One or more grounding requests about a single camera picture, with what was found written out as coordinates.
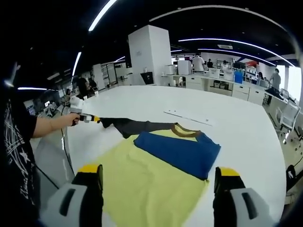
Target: printed graphic shirt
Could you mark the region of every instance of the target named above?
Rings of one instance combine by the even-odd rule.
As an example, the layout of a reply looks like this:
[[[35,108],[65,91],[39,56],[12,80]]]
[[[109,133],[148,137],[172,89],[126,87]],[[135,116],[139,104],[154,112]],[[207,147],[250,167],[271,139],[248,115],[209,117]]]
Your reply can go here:
[[[38,218],[39,206],[36,189],[37,176],[34,154],[29,143],[36,127],[22,102],[11,98],[4,105],[4,148],[1,161],[5,171],[5,186],[11,198],[8,210],[13,209],[16,219],[27,223]]]

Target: black garment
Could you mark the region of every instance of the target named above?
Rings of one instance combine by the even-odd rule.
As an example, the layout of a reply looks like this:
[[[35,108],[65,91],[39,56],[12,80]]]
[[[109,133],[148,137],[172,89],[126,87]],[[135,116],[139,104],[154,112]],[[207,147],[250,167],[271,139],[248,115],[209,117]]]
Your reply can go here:
[[[85,78],[79,78],[78,81],[77,81],[77,86],[79,88],[79,92],[80,92],[81,96],[87,96],[88,95],[86,82],[87,81],[86,81]]]
[[[113,124],[125,139],[142,131],[168,130],[175,125],[175,123],[137,122],[128,118],[101,118],[101,122],[104,128]]]
[[[209,61],[209,62],[207,62],[207,67],[208,68],[213,68],[214,64],[211,61]]]
[[[269,89],[267,89],[265,91],[268,92],[268,93],[270,93],[270,94],[272,94],[274,97],[277,97],[278,99],[283,100],[283,98],[280,96],[280,92],[279,92],[278,89],[275,89],[274,87],[271,87],[271,88],[269,88]],[[272,98],[272,96],[268,97],[267,105],[270,105],[271,98]]]
[[[97,87],[97,84],[95,83],[94,80],[90,80],[89,85],[91,86],[91,88]]]
[[[3,135],[1,138],[2,209],[8,225],[22,222],[35,226],[38,219],[39,183],[30,138],[37,118],[31,116],[14,93],[1,101]]]

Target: black t-shirt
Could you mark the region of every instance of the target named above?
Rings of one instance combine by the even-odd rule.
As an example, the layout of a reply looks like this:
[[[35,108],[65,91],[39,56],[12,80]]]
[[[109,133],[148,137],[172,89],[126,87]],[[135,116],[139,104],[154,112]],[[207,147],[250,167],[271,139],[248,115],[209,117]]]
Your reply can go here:
[[[35,159],[29,140],[33,136],[37,118],[31,116],[24,104],[10,95],[1,101],[3,121],[3,141],[1,170],[4,177],[1,186],[5,187],[5,218],[14,222],[33,224],[38,218],[39,186]]]
[[[86,81],[85,78],[79,78],[78,81],[77,81],[79,91],[84,96],[87,94],[86,82],[87,81]]]
[[[208,68],[212,68],[213,67],[213,63],[211,61],[207,62],[207,67]]]

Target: clothing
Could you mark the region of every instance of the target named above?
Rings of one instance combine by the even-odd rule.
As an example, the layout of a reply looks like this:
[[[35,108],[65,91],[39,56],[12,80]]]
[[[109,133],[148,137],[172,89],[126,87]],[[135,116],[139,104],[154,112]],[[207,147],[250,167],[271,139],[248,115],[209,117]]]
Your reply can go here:
[[[195,71],[204,71],[203,64],[204,64],[203,58],[199,56],[193,58],[193,65]]]
[[[97,84],[96,84],[96,82],[95,82],[94,80],[90,80],[90,81],[89,81],[89,85],[90,85],[92,88],[97,87]]]
[[[209,62],[207,63],[207,67],[208,67],[208,68],[213,68],[213,67],[214,67],[213,62],[209,61]]]
[[[86,83],[87,83],[87,81],[86,81],[85,78],[78,78],[77,86],[79,88],[79,92],[80,92],[81,96],[87,96],[88,95]]]
[[[3,209],[12,215],[10,224],[22,221],[34,226],[38,218],[39,179],[34,154],[29,143],[36,120],[31,116],[15,94],[9,95],[4,107],[4,149],[1,151],[2,187],[5,202]]]
[[[221,147],[204,133],[195,137],[198,142],[142,132],[134,144],[185,173],[206,180]]]
[[[113,124],[126,139],[142,131],[168,130],[175,125],[175,123],[138,122],[128,118],[101,118],[101,122],[104,128]]]
[[[223,71],[224,73],[226,73],[226,72],[228,72],[228,71],[229,71],[228,64],[226,64],[226,65],[222,65],[222,71]]]
[[[271,80],[273,81],[272,87],[279,90],[280,84],[281,84],[281,77],[280,77],[279,73],[274,72],[269,81],[271,81]]]
[[[154,131],[152,134],[180,138],[172,130]],[[95,161],[103,165],[103,211],[117,226],[181,226],[209,182],[201,181],[134,146],[136,138],[138,135],[130,136]],[[195,137],[182,139],[196,141]]]
[[[266,89],[265,91],[272,94],[273,96],[277,97],[278,99],[283,100],[283,98],[280,96],[279,90],[275,89],[274,87]],[[272,96],[269,96],[267,99],[267,105],[270,105],[271,99],[272,99]]]

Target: chair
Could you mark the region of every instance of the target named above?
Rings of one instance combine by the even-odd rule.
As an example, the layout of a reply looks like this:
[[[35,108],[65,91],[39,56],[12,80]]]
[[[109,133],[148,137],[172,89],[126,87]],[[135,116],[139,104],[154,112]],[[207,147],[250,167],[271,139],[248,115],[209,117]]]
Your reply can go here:
[[[281,89],[281,93],[282,93],[282,95],[283,95],[284,98],[287,98],[287,99],[289,98],[289,93],[288,93],[287,90],[285,90],[285,89],[282,88]]]
[[[268,85],[269,85],[268,81],[263,80],[263,79],[260,80],[260,86],[261,87],[268,88]]]
[[[277,132],[282,134],[282,129],[285,128],[288,131],[294,130],[295,121],[299,115],[301,108],[294,102],[288,100],[286,107],[282,111],[279,107],[276,110],[276,120],[279,122],[280,129]]]

